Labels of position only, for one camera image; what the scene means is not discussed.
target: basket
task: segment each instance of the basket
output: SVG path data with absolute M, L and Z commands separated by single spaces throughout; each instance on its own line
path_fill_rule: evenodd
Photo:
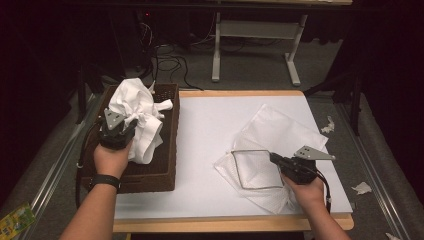
M 117 86 L 110 86 L 105 90 L 98 116 L 104 117 L 103 110 L 109 105 Z M 149 164 L 137 164 L 129 162 L 121 177 L 119 193 L 138 192 L 164 192 L 175 189 L 176 155 L 177 155 L 177 129 L 180 112 L 180 101 L 177 84 L 155 84 L 153 99 L 155 103 L 171 99 L 173 108 L 163 110 L 165 115 L 160 136 L 163 143 L 159 145 L 153 154 Z M 98 132 L 100 126 L 94 126 L 88 133 L 83 153 L 83 168 L 81 173 L 81 185 L 89 190 L 91 178 L 96 174 L 93 152 L 99 143 Z

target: watch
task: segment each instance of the watch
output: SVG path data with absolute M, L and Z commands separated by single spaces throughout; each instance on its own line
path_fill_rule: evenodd
M 92 189 L 96 184 L 109 184 L 116 187 L 116 190 L 119 191 L 121 188 L 121 181 L 118 178 L 110 175 L 96 174 L 90 182 L 90 189 Z

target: yellow package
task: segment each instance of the yellow package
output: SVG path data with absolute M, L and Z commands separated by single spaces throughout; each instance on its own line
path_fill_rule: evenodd
M 35 221 L 29 203 L 24 203 L 0 221 L 0 240 L 10 240 Z

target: human arm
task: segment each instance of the human arm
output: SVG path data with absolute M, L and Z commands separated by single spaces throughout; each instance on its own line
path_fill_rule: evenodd
M 121 178 L 128 164 L 131 142 L 125 149 L 111 150 L 98 145 L 94 163 L 98 174 Z M 60 239 L 112 239 L 117 189 L 96 184 L 82 202 Z
M 321 179 L 316 178 L 307 185 L 297 185 L 283 174 L 281 175 L 292 188 L 297 202 L 308 218 L 316 240 L 350 239 L 325 207 L 324 184 Z

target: forearm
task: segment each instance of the forearm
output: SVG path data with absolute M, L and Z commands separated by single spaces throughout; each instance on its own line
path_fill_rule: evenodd
M 112 239 L 115 204 L 115 187 L 95 185 L 60 239 Z
M 346 232 L 327 212 L 324 205 L 304 209 L 316 240 L 350 239 Z

